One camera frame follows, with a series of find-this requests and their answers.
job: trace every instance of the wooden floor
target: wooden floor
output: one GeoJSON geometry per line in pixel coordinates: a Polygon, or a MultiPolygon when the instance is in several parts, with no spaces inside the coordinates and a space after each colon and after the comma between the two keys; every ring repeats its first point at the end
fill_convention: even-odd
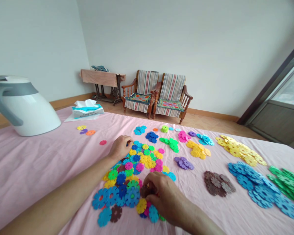
{"type": "MultiPolygon", "coordinates": [[[[108,102],[104,102],[104,101],[99,101],[98,103],[101,104],[101,106],[104,108],[105,112],[147,119],[146,113],[133,111],[128,108],[126,109],[126,114],[125,114],[123,112],[122,103],[116,104],[115,106],[113,106],[112,103],[108,103],[108,102]]],[[[62,108],[68,107],[68,106],[74,106],[74,104],[66,105],[66,106],[60,107],[56,110],[59,110],[59,109],[62,109],[62,108]]],[[[156,115],[155,120],[161,121],[161,122],[168,122],[168,123],[172,123],[172,124],[177,124],[177,125],[180,122],[180,119],[177,117],[168,117],[168,116],[160,115],[160,114],[156,115]]],[[[9,124],[3,124],[0,126],[0,129],[3,127],[6,127],[8,125],[9,124]]],[[[196,114],[187,113],[183,122],[182,122],[182,126],[194,127],[194,128],[208,130],[208,131],[221,132],[221,133],[225,133],[225,134],[238,135],[238,136],[243,136],[243,137],[247,137],[247,138],[266,140],[265,138],[261,137],[260,135],[253,132],[249,128],[247,128],[245,126],[238,125],[235,122],[221,120],[221,119],[217,119],[217,118],[200,116],[200,115],[196,115],[196,114]]]]}

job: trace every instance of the wooden chair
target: wooden chair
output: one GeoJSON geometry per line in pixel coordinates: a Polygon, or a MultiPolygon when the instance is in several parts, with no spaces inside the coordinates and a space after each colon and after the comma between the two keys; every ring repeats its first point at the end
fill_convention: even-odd
{"type": "Polygon", "coordinates": [[[148,118],[150,118],[154,101],[158,100],[161,87],[161,82],[158,82],[158,79],[159,72],[137,70],[134,81],[130,85],[122,86],[124,113],[126,113],[126,108],[129,108],[148,113],[148,118]]]}
{"type": "Polygon", "coordinates": [[[159,100],[155,96],[154,115],[163,114],[170,117],[181,118],[182,124],[190,101],[193,99],[187,93],[185,85],[186,76],[164,73],[162,76],[159,100]]]}

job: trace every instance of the white wall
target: white wall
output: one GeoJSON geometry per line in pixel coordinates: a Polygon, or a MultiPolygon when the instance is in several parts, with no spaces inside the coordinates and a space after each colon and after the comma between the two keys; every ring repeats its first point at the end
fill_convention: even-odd
{"type": "Polygon", "coordinates": [[[77,0],[90,65],[187,76],[191,108],[241,116],[294,49],[294,0],[77,0]]]}
{"type": "Polygon", "coordinates": [[[28,77],[48,100],[93,91],[75,0],[0,0],[0,75],[28,77]]]}

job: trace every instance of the white electric kettle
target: white electric kettle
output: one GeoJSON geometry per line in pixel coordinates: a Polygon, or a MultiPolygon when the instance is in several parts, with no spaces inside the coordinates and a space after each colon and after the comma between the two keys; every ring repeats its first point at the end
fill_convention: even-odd
{"type": "Polygon", "coordinates": [[[43,134],[61,125],[50,103],[19,76],[0,75],[0,113],[21,136],[43,134]]]}

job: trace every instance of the pink bedsheet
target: pink bedsheet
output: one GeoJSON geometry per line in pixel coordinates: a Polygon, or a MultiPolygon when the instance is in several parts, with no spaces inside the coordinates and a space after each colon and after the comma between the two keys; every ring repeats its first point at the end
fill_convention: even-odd
{"type": "MultiPolygon", "coordinates": [[[[64,121],[71,108],[57,112],[64,121]]],[[[12,127],[0,130],[0,229],[27,207],[41,197],[86,169],[89,165],[108,153],[112,142],[119,135],[131,135],[135,140],[148,143],[145,135],[135,135],[137,126],[147,126],[146,133],[162,125],[181,128],[189,132],[207,134],[214,139],[220,133],[196,130],[190,127],[105,113],[92,121],[66,122],[54,131],[33,137],[21,137],[12,127]],[[86,125],[96,130],[92,136],[80,135],[77,126],[86,125]],[[104,146],[101,140],[107,140],[104,146]]],[[[160,137],[178,139],[176,131],[157,132],[160,137]]],[[[237,141],[256,150],[268,165],[284,167],[294,172],[294,150],[286,145],[232,136],[237,141]]],[[[221,146],[207,146],[212,156],[206,160],[193,158],[185,143],[180,143],[179,153],[174,153],[167,145],[158,141],[156,149],[163,148],[163,162],[176,177],[176,184],[192,202],[202,208],[227,234],[294,234],[294,220],[284,215],[274,206],[263,209],[256,205],[248,193],[227,169],[228,162],[238,159],[226,152],[221,146]],[[173,158],[184,156],[191,161],[195,170],[180,169],[173,158]],[[237,192],[225,198],[210,195],[204,185],[203,174],[206,170],[227,175],[237,192]]],[[[256,170],[268,174],[267,167],[258,165],[256,170]]],[[[138,175],[144,179],[148,169],[138,175]]],[[[98,185],[84,202],[76,215],[62,229],[61,234],[182,234],[184,231],[167,222],[152,224],[149,219],[138,216],[135,208],[123,208],[117,223],[108,223],[99,228],[99,210],[91,206],[92,197],[103,187],[98,185]]]]}

